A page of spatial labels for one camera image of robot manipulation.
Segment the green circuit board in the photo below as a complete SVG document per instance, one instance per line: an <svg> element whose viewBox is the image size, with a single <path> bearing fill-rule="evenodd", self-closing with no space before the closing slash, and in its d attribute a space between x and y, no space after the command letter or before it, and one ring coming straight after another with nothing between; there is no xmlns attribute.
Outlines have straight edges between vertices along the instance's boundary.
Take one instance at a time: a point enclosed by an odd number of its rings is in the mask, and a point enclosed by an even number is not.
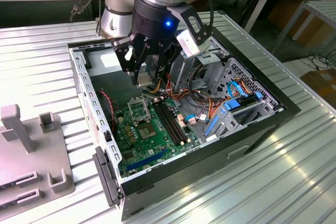
<svg viewBox="0 0 336 224"><path fill-rule="evenodd" d="M164 104L173 111L173 113L180 113L170 98L165 100ZM131 112L128 107L116 111L117 117L119 118L117 145L122 154L119 170L122 177L128 177L143 169L148 169L155 164L199 146L199 141L189 126L182 129L187 141L183 145L176 145L155 111L154 104L148 102L147 106L151 120L150 122L139 123L137 126L133 124ZM144 160L146 161L147 158L151 157L155 158L155 160L145 162L137 168L130 169L131 165Z"/></svg>

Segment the ram slot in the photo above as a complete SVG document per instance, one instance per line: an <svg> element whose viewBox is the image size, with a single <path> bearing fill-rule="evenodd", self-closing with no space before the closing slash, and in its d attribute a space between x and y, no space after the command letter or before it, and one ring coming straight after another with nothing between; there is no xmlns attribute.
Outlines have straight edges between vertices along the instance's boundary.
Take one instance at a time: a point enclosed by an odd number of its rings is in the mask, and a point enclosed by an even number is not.
<svg viewBox="0 0 336 224"><path fill-rule="evenodd" d="M170 137L172 138L174 144L180 145L181 141L185 141L186 137L184 136L181 128L174 120L166 105L164 105L163 103L156 103L153 107L158 114L160 120L162 121L165 129L168 131Z"/></svg>

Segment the metal table frame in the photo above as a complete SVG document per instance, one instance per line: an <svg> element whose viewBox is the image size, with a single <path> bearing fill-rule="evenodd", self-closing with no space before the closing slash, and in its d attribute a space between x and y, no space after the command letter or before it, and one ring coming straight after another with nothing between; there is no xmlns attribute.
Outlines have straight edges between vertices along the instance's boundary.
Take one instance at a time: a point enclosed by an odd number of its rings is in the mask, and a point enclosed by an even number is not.
<svg viewBox="0 0 336 224"><path fill-rule="evenodd" d="M321 20L326 22L328 25L332 26L336 29L336 1L303 1L299 8L296 10L294 15L288 21L285 28L280 33L278 39L276 40L271 52L272 54L279 48L284 38L287 36L291 28L294 26L298 18L301 16L304 10L310 12L310 15L307 19L303 22L301 27L292 37L293 40L297 40L297 38L301 35L304 29L308 26L308 24L312 21L312 19L316 16L319 17ZM325 51L328 51L333 45L335 41L329 43L326 46Z"/></svg>
<svg viewBox="0 0 336 224"><path fill-rule="evenodd" d="M201 13L209 22L209 13ZM132 216L126 223L334 223L336 111L228 16L214 25L301 112L256 151ZM119 223L92 160L94 146L76 95L67 44L95 40L96 22L0 30L0 104L22 118L43 111L62 121L76 190L2 223Z"/></svg>

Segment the red wire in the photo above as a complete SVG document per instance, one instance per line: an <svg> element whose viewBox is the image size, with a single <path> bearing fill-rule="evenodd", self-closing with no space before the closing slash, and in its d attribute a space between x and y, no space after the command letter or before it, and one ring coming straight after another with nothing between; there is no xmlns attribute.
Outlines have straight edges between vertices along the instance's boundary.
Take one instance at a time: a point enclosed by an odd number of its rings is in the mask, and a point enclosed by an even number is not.
<svg viewBox="0 0 336 224"><path fill-rule="evenodd" d="M109 98L109 96L102 91L99 91L99 93L101 93L103 96L105 96L105 98L109 101L110 109L111 109L111 113L112 113L112 132L113 132L114 131L114 112L113 112L113 106L112 106L112 103L111 103L111 98Z"/></svg>

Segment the metal bracket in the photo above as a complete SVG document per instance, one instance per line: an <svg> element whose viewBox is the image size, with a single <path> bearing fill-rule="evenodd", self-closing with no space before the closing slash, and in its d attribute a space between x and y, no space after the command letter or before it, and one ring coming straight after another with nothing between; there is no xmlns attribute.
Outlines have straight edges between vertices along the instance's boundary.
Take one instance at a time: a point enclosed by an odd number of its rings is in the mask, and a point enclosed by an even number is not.
<svg viewBox="0 0 336 224"><path fill-rule="evenodd" d="M167 7L167 10L187 26L193 40L198 46L211 36L212 27L203 24L195 7L192 5L181 3L178 6ZM191 24L191 19L196 21L196 26Z"/></svg>

